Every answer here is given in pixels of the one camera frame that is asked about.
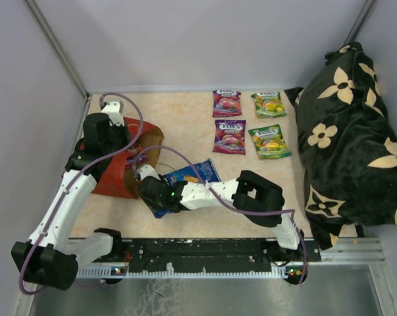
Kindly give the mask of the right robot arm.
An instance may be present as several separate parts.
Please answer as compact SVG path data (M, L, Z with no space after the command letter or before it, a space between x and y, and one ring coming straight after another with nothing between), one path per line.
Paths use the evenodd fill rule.
M179 181L169 184L155 169L144 165L138 171L138 194L160 219L166 214L225 207L245 215L256 225L270 228L280 248L298 251L307 259L304 237L294 220L294 209L284 207L282 188L252 171L238 178L208 182Z

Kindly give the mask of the purple berries candy packet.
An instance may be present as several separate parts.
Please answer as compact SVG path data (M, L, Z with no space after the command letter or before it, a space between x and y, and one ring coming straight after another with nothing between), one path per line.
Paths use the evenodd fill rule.
M213 117L235 117L242 114L241 92L213 90Z
M246 120L216 120L213 152L245 155L245 132Z
M137 165L139 163L146 163L149 161L148 156L142 153L142 147L134 147L128 150L128 156L126 159L126 168L130 168L132 165Z

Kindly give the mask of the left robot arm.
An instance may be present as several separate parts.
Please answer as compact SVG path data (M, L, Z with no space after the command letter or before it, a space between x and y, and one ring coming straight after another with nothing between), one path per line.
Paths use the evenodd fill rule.
M11 256L20 271L18 285L30 282L59 290L68 289L79 269L100 257L110 258L122 249L121 233L98 228L74 245L68 238L87 197L97 186L114 154L134 143L121 114L88 115L84 136L68 158L59 190L41 223L25 242L16 242Z

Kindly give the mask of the blue snack packet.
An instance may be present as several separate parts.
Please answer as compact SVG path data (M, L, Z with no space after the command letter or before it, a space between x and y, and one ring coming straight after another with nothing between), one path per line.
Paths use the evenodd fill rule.
M187 167L183 167L164 175L159 174L159 177L165 179L169 184L185 181L185 185L192 183L198 184L199 186L202 184L201 180L204 182L218 182L220 180L211 159L207 159L203 162L193 165L188 165ZM194 209L197 209L197 207L191 208L185 206L185 211ZM162 218L164 215L166 214L153 214L153 216L157 219Z

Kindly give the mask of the red paper bag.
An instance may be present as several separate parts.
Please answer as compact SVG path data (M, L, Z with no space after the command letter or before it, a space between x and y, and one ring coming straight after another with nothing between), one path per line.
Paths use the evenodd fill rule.
M93 193L116 198L138 199L138 182L132 167L135 166L138 169L143 164L156 167L161 151L158 146L162 144L164 134L158 126L150 122L144 122L142 131L139 131L139 120L125 117L124 121L130 135L140 137L130 149L112 158Z

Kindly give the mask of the green snack packet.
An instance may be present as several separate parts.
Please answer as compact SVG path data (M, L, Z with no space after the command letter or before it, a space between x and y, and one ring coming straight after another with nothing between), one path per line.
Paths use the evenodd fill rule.
M258 92L251 95L259 119L286 116L280 92Z

